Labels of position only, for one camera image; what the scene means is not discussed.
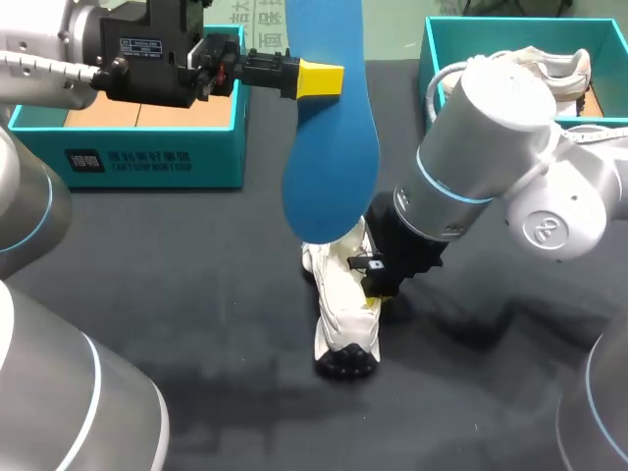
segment yellow gripper tip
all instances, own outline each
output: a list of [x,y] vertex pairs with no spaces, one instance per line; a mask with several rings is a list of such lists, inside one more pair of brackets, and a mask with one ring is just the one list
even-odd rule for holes
[[316,64],[301,59],[298,66],[296,99],[305,96],[340,96],[344,67]]

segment blue insole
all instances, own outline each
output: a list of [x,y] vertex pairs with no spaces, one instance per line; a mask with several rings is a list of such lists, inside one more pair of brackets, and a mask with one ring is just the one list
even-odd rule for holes
[[303,241],[344,236],[371,202],[380,146],[371,114],[361,0],[287,0],[290,54],[344,66],[340,100],[298,101],[298,128],[284,172],[288,223]]

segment black mount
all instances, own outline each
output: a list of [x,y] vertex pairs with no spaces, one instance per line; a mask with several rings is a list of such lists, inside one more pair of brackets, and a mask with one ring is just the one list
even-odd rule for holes
[[420,237],[394,210],[393,194],[379,193],[365,216],[374,253],[347,259],[353,270],[365,270],[362,288],[368,297],[395,296],[406,278],[442,267],[446,242]]
[[147,0],[111,12],[98,9],[93,18],[100,25],[100,41],[89,41],[84,51],[90,65],[102,67],[91,86],[112,100],[189,108],[209,95],[229,96],[240,79],[295,99],[299,59],[289,50],[283,55],[251,49],[241,55],[237,35],[204,36],[203,10],[211,4]]

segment sneaker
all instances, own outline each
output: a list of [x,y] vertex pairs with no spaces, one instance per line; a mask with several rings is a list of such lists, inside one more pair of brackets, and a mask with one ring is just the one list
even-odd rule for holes
[[[577,100],[591,83],[591,57],[585,49],[572,56],[561,56],[529,46],[518,51],[500,51],[490,59],[510,61],[530,70],[549,87],[559,103]],[[462,72],[443,78],[445,97],[449,98],[460,77]]]
[[382,301],[366,297],[360,284],[365,275],[350,270],[346,261],[371,251],[364,218],[336,242],[302,246],[303,268],[313,275],[319,292],[314,360],[323,376],[365,377],[380,362]]

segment label sticker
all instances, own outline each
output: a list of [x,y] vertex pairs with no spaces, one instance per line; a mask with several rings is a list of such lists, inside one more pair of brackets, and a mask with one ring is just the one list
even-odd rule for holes
[[100,155],[95,149],[67,149],[66,156],[70,162],[70,167],[75,172],[94,174],[105,171]]
[[164,57],[164,47],[159,39],[121,37],[120,51],[125,56],[145,59],[162,59]]

